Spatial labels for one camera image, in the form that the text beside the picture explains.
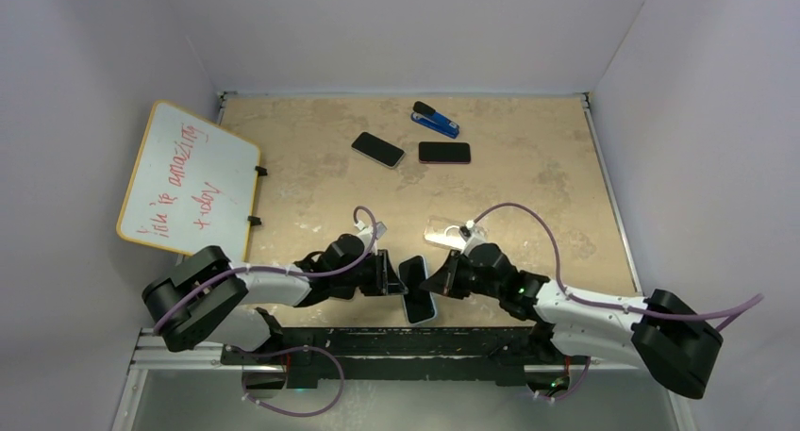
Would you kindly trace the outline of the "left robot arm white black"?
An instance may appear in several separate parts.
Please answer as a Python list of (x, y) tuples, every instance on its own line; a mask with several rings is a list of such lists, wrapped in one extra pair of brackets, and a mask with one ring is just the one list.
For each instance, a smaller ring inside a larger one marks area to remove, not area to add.
[(213, 341), (243, 349), (259, 364), (281, 351), (281, 328), (263, 306), (310, 307), (329, 299), (391, 296), (408, 287), (370, 234), (342, 234), (324, 251), (287, 267), (234, 263), (216, 245), (174, 266), (142, 291), (154, 332), (171, 352)]

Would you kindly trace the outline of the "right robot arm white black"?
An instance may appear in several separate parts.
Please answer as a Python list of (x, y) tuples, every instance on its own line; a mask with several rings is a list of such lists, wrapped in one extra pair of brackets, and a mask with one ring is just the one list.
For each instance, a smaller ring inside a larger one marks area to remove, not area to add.
[(562, 289), (543, 274), (520, 270), (494, 243), (453, 250), (420, 284), (422, 290), (464, 299), (497, 300), (511, 317), (533, 321), (529, 348), (543, 362), (560, 355), (586, 356), (648, 371), (665, 389), (704, 397), (724, 339), (675, 294), (614, 296)]

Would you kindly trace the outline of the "clear magsafe phone case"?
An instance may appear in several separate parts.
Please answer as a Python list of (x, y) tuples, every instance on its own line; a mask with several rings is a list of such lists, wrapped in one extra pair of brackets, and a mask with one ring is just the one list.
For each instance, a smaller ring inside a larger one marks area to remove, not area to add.
[(458, 227), (464, 224), (468, 226), (477, 225), (473, 221), (460, 222), (439, 216), (432, 216), (427, 221), (424, 231), (424, 240), (427, 243), (441, 248), (463, 250), (466, 245), (464, 245), (463, 240), (458, 235)]

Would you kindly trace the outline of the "black phone pink edge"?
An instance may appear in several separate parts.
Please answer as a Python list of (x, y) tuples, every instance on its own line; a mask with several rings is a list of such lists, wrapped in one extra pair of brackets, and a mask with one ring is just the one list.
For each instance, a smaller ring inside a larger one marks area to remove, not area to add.
[(420, 141), (418, 159), (422, 163), (469, 164), (471, 147), (465, 142)]

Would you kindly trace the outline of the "blue black stapler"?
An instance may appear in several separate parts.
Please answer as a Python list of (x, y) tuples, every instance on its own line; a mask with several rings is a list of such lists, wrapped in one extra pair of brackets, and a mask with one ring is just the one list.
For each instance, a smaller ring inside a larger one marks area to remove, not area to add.
[(456, 139), (460, 132), (460, 126), (457, 123), (422, 101), (416, 101), (413, 104), (410, 118), (414, 123), (425, 126), (450, 139)]

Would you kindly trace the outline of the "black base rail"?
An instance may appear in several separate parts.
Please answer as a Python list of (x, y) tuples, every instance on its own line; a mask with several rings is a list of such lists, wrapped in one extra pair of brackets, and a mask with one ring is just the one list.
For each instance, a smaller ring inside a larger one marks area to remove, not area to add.
[(288, 386), (314, 389), (319, 381), (490, 381), (500, 387), (548, 386), (584, 356), (561, 353), (535, 327), (285, 327), (277, 340), (247, 353), (224, 346), (225, 365), (276, 366), (288, 356)]

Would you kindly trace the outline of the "whiteboard with yellow frame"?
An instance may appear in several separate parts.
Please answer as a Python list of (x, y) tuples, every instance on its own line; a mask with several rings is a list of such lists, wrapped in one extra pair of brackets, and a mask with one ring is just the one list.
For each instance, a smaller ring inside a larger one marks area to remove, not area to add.
[(149, 116), (116, 224), (123, 240), (190, 256), (217, 245), (244, 261), (261, 151), (169, 101)]

